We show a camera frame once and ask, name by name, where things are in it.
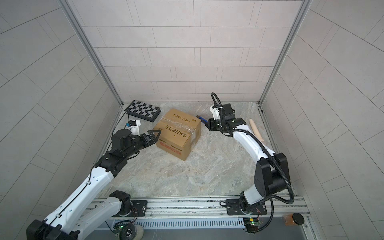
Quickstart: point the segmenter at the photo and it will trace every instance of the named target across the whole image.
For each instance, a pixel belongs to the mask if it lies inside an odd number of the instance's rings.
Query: black cable
[[[111,229],[111,227],[108,225],[107,221],[105,221],[105,223],[107,224],[109,230],[111,230],[111,232],[113,232],[113,234],[116,234],[116,233]]]

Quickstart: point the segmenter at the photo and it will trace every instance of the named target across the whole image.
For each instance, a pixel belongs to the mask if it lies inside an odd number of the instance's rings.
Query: wooden stick
[[[260,142],[262,142],[265,145],[265,140],[263,139],[259,130],[257,129],[255,122],[252,119],[249,119],[249,124],[251,125],[252,131],[255,134],[255,136],[260,140]]]

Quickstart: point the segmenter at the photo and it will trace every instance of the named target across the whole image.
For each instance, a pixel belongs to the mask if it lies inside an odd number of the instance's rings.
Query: black and white checkered board
[[[130,105],[128,105],[128,107],[125,109],[125,112],[128,115],[154,122],[161,110],[159,107],[135,100],[132,101]]]

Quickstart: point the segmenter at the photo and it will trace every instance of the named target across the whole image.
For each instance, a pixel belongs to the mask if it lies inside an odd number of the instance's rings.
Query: metal base plate
[[[132,207],[134,207],[134,212],[132,211],[126,216],[126,217],[144,217],[145,216],[145,211],[147,210],[147,203],[148,201],[146,200],[131,200],[132,202]]]
[[[260,213],[258,211],[254,211],[253,213],[251,214],[245,214],[241,208],[240,208],[240,201],[238,199],[226,199],[225,200],[227,203],[230,203],[231,206],[228,208],[227,207],[227,214],[228,216],[233,216],[233,215],[259,215],[261,213],[261,215],[266,215],[267,214],[267,211],[266,211],[266,208],[265,208],[265,205],[263,207],[263,205],[258,205],[256,206],[256,208],[260,211]]]

